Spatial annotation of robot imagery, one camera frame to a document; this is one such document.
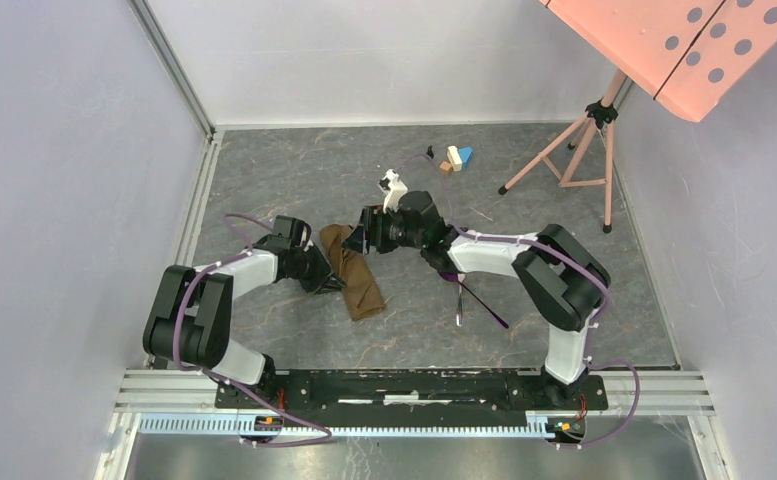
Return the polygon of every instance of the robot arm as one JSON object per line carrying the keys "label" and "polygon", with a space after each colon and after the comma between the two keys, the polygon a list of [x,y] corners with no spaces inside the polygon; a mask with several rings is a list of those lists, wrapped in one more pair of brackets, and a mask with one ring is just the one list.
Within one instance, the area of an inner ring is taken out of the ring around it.
{"label": "robot arm", "polygon": [[[283,278],[300,282],[308,293],[343,287],[320,250],[311,242],[311,227],[279,216],[273,233],[241,257],[204,277],[190,299],[182,323],[179,353],[184,362],[222,374],[246,385],[261,385],[275,373],[270,357],[244,347],[229,336],[232,302],[245,293]],[[173,265],[164,271],[144,330],[144,350],[173,360],[173,331],[188,284],[205,266]]]}
{"label": "robot arm", "polygon": [[531,240],[552,247],[608,286],[609,274],[600,263],[559,225],[520,236],[468,231],[473,237],[468,238],[446,224],[429,193],[408,192],[393,171],[388,171],[379,186],[385,192],[385,203],[363,209],[359,225],[344,247],[362,253],[371,247],[379,253],[413,247],[439,272],[488,272],[519,279],[550,324],[542,374],[558,391],[555,395],[570,397],[586,374],[583,354],[588,323],[603,294],[572,268],[554,270],[560,264],[556,257],[521,242]]}

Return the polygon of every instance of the pink perforated board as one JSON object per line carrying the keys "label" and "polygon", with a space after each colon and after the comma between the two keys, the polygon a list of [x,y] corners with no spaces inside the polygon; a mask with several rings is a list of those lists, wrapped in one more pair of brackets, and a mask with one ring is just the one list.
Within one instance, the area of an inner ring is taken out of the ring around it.
{"label": "pink perforated board", "polygon": [[674,115],[699,122],[777,42],[777,0],[541,0]]}

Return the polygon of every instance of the pink tripod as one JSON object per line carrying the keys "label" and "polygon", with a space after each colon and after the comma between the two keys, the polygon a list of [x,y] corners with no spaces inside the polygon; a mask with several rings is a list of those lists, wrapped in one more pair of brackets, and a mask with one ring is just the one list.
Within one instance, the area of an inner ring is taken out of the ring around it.
{"label": "pink tripod", "polygon": [[[523,167],[523,169],[518,172],[517,175],[512,177],[511,180],[500,187],[500,195],[505,195],[506,192],[508,192],[516,183],[518,183],[521,178],[523,178],[524,175],[529,173],[530,170],[532,170],[536,165],[538,165],[539,162],[543,160],[544,163],[546,163],[550,170],[553,172],[553,175],[556,175],[556,178],[559,179],[560,187],[587,187],[591,185],[606,185],[606,210],[603,216],[603,232],[611,232],[612,175],[615,158],[615,119],[618,117],[618,112],[615,110],[615,107],[612,105],[612,103],[623,86],[624,81],[626,81],[626,78],[626,74],[623,71],[618,70],[617,73],[615,73],[615,78],[612,79],[612,83],[609,84],[609,88],[606,89],[606,93],[603,95],[603,98],[601,98],[599,102],[592,103],[591,105],[587,106],[585,108],[585,113],[581,117],[572,123],[570,127],[565,129],[561,135],[556,137],[556,139],[553,140],[550,145],[547,145],[547,148],[536,155],[531,162],[526,164],[526,166]],[[573,177],[576,168],[579,166],[579,163],[582,161],[582,157],[585,156],[585,151],[588,150],[588,145],[591,143],[591,139],[594,138],[594,134],[597,132],[597,130],[602,129],[604,125],[606,126],[606,176],[596,180],[582,180],[578,182],[572,181],[571,178]],[[568,164],[568,168],[565,169],[565,173],[562,174],[555,167],[555,165],[553,165],[553,162],[547,158],[547,155],[549,155],[553,149],[558,147],[559,144],[564,142],[565,139],[570,137],[577,130],[579,130],[579,133],[574,135],[571,141],[568,142],[568,148],[576,148],[576,152],[574,152],[574,156],[571,159],[571,162]]]}

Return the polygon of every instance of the blue triangle block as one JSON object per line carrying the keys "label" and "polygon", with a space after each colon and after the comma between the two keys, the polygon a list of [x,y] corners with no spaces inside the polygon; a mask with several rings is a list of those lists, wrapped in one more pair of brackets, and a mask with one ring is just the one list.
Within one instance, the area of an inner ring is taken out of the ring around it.
{"label": "blue triangle block", "polygon": [[470,147],[462,147],[459,149],[459,157],[462,159],[462,166],[467,165],[470,161],[470,155],[473,153],[473,149]]}

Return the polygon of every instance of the wall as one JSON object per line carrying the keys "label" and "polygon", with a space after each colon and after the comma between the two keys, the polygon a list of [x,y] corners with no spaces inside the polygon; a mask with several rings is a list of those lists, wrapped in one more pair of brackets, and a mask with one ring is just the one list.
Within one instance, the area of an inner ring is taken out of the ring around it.
{"label": "wall", "polygon": [[639,91],[618,132],[680,353],[705,372],[740,478],[777,478],[777,45],[701,123]]}
{"label": "wall", "polygon": [[537,0],[151,0],[218,125],[571,120],[614,67]]}
{"label": "wall", "polygon": [[92,475],[202,142],[125,1],[0,1],[0,479]]}

